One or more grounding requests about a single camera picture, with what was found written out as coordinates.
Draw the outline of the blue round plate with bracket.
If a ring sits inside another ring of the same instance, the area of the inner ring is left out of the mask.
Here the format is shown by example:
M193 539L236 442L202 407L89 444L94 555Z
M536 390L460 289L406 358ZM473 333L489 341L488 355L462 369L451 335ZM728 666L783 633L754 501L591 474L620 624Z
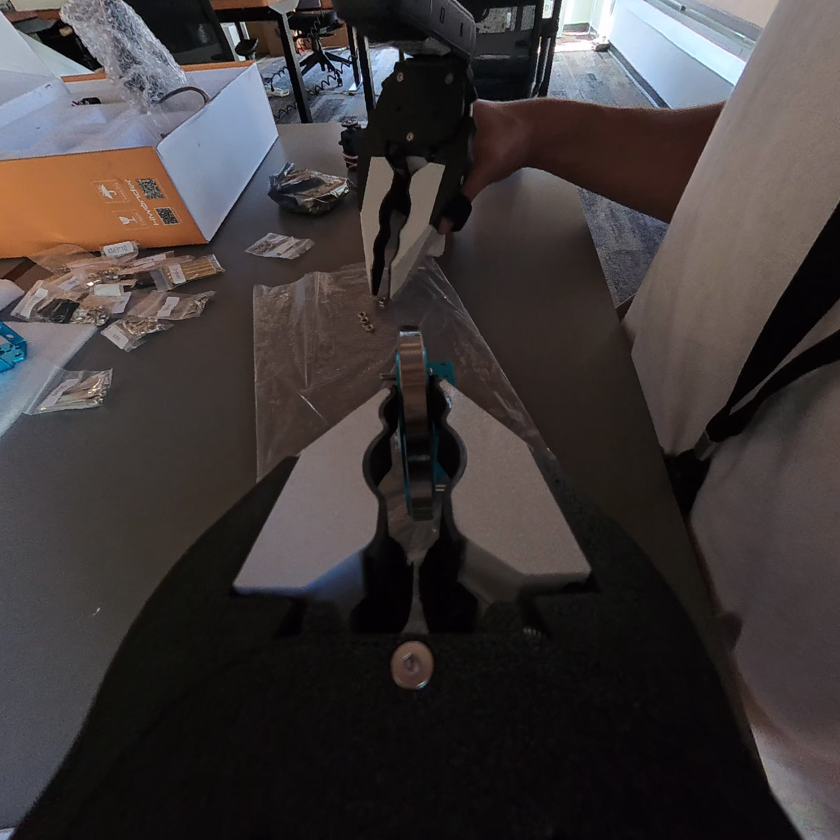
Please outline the blue round plate with bracket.
M427 425L428 425L428 439L429 439L429 454L430 454L430 501L429 510L434 511L435 506L439 502L442 494L435 492L435 484L437 482L445 481L448 483L448 472L440 462L440 447L441 447L441 416L443 412L442 403L443 397L438 392L438 386L445 372L444 362L427 362L426 363L426 390L425 402L427 409Z

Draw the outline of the grey desk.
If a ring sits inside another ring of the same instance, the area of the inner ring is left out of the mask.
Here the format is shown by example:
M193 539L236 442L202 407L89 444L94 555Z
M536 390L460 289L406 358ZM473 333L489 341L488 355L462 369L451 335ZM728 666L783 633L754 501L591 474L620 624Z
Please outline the grey desk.
M113 369L104 405L23 415L2 436L2 828L55 773L154 588L256 483L253 287L362 261L354 199L311 218L267 195L286 161L343 174L340 126L278 133L213 242L189 249L225 268L204 315L129 353L95 336L73 361ZM245 252L267 233L314 246ZM664 575L739 709L577 188L534 170L492 185L439 264L563 472Z

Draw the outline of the black mesh office chair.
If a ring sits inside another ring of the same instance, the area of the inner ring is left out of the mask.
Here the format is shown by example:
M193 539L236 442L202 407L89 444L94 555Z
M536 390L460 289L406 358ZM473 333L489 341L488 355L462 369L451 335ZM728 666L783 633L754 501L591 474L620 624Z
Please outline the black mesh office chair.
M562 4L464 2L476 21L471 67L479 99L508 102L548 94Z

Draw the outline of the dark blue plastic bag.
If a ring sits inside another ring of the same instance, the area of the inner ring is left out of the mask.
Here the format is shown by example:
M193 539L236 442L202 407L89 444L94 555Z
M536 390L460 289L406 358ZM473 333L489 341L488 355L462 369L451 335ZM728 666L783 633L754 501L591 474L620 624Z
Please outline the dark blue plastic bag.
M322 216L350 193L345 177L299 169L291 161L269 177L269 198L288 213Z

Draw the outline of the clear bag of long screws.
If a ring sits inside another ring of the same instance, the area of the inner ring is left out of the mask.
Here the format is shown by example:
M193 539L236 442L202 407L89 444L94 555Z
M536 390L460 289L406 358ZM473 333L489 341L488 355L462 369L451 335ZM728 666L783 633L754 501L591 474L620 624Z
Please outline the clear bag of long screws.
M112 385L112 369L57 369L24 408L30 416L100 407Z

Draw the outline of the black servo motor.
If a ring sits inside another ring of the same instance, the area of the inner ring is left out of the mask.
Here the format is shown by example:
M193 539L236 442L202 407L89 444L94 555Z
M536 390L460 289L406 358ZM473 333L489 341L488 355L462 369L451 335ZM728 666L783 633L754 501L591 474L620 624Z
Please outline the black servo motor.
M341 122L341 127L339 146L349 178L354 179L364 147L365 125L357 118L347 118Z

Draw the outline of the person's right hand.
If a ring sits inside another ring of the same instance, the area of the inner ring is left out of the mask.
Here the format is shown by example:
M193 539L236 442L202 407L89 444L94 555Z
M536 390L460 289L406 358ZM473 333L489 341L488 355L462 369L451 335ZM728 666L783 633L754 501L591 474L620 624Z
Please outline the person's right hand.
M473 162L461 191L471 202L487 187L507 179L527 163L534 104L531 100L478 100L474 104Z

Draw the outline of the bubble wrap bundle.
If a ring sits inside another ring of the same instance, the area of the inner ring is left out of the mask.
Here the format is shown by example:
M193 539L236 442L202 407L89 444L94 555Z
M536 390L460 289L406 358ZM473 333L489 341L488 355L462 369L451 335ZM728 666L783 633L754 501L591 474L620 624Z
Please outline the bubble wrap bundle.
M61 7L60 17L132 108L149 112L187 86L186 74L172 53L124 1L70 1Z

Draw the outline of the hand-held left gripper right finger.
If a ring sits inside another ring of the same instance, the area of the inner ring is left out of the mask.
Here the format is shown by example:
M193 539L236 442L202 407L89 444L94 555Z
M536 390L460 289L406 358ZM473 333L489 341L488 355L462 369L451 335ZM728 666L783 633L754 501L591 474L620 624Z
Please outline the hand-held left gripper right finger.
M428 630L470 633L497 602L586 586L589 561L530 447L451 383L434 383L432 408L443 493L420 565Z

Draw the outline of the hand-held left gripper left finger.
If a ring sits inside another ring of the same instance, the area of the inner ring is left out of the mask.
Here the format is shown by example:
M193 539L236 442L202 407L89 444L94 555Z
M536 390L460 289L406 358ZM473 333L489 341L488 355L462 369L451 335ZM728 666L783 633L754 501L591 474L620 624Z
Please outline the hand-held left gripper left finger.
M297 458L234 589L330 602L356 633L397 634L413 568L389 533L380 484L392 468L395 387L380 390Z

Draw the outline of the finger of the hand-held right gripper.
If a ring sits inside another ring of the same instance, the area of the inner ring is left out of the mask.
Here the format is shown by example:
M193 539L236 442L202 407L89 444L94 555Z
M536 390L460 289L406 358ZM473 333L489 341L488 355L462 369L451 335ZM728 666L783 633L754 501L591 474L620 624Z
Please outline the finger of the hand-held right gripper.
M386 250L398 236L406 221L406 174L397 171L392 163L380 155L369 160L361 195L360 224L364 247L364 263L373 297L381 296Z
M429 162L418 169L407 188L407 215L392 212L392 231L385 241L383 296L396 296L429 247L439 240L430 219L444 173L445 167L440 163Z

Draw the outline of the person's right forearm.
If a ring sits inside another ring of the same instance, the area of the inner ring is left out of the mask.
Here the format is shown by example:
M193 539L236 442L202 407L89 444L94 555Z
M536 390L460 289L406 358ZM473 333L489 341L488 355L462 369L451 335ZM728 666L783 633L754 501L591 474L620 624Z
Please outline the person's right forearm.
M669 223L723 107L527 101L517 106L526 125L524 164Z

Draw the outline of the orange and white cardboard box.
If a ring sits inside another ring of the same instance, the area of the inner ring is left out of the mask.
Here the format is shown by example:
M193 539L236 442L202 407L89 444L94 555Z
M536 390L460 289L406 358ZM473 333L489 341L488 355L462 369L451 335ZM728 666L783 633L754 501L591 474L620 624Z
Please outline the orange and white cardboard box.
M60 77L2 16L2 257L209 243L277 126L259 69L181 67L187 86L141 112L103 71Z

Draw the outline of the pile of small hardware bags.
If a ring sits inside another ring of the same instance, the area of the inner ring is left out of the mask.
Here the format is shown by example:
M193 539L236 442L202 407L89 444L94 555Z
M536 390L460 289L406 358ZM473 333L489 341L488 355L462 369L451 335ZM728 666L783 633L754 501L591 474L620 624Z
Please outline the pile of small hardware bags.
M57 245L29 259L45 276L15 304L15 320L103 328L126 350L174 322L199 317L214 292L188 287L224 273L215 255L141 255L132 240L94 253Z

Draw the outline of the single clear hardware packet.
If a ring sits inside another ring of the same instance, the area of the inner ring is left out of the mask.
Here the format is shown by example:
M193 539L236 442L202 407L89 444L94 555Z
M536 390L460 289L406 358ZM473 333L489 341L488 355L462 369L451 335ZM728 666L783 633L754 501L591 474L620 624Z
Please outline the single clear hardware packet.
M309 238L296 238L285 234L267 233L245 252L252 256L273 259L297 259L306 254L314 242Z

